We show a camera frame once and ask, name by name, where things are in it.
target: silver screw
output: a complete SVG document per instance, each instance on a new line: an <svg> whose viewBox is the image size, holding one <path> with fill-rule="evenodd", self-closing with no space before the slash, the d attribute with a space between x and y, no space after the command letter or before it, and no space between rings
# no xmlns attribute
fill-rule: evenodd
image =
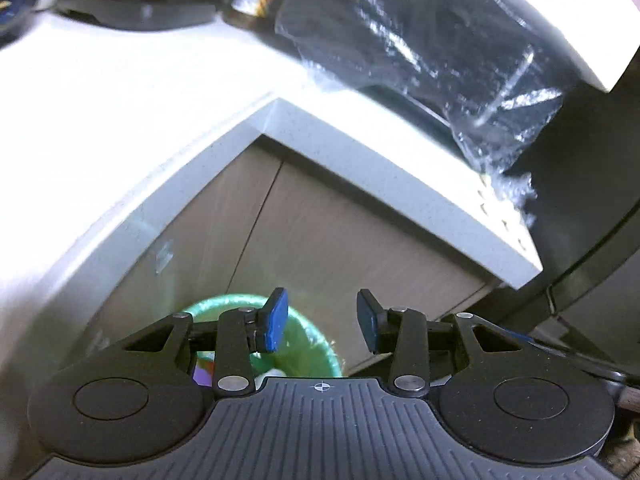
<svg viewBox="0 0 640 480"><path fill-rule="evenodd" d="M394 384L396 385L396 388L406 392L417 392L427 385L427 383L424 382L424 379L417 375L401 375L396 378Z"/></svg>
<svg viewBox="0 0 640 480"><path fill-rule="evenodd" d="M249 385L247 378L240 375L228 375L218 381L218 387L228 392L239 392Z"/></svg>

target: green bucket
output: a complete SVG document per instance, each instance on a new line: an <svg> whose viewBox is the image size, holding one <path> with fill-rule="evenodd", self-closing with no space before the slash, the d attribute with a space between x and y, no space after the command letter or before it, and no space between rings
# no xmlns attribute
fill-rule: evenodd
<svg viewBox="0 0 640 480"><path fill-rule="evenodd" d="M225 310L240 306L261 308L266 302L264 296L226 294L200 301L185 312L196 322L215 321ZM211 359L210 356L210 352L198 355L204 359ZM288 377L342 377L340 361L332 346L313 323L291 307L280 349L272 354L252 354L251 362L256 375L277 368Z"/></svg>

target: cabinet door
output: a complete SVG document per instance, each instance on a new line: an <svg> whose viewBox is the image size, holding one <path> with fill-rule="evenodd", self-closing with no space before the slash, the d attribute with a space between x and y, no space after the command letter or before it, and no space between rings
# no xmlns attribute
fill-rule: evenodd
<svg viewBox="0 0 640 480"><path fill-rule="evenodd" d="M72 360L224 294L281 161L250 146L174 219L113 291Z"/></svg>
<svg viewBox="0 0 640 480"><path fill-rule="evenodd" d="M291 305L335 342L345 370L370 358L356 321L360 288L435 319L492 281L446 243L366 202L285 162L229 290L288 288Z"/></svg>

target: clear plastic bag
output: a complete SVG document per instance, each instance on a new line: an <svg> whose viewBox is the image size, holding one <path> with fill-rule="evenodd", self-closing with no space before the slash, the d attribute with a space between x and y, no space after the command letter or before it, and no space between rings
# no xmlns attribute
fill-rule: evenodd
<svg viewBox="0 0 640 480"><path fill-rule="evenodd" d="M503 0L286 0L276 31L345 84L434 104L487 174L513 165L577 81Z"/></svg>

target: ribbed surface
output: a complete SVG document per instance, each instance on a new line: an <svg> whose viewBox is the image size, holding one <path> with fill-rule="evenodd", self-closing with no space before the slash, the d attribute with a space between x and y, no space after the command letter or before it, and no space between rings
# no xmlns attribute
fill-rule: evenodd
<svg viewBox="0 0 640 480"><path fill-rule="evenodd" d="M179 449L149 462L93 468L59 458L34 480L614 480L597 462L556 468L492 462L457 443L428 404L371 379L269 379L219 402Z"/></svg>

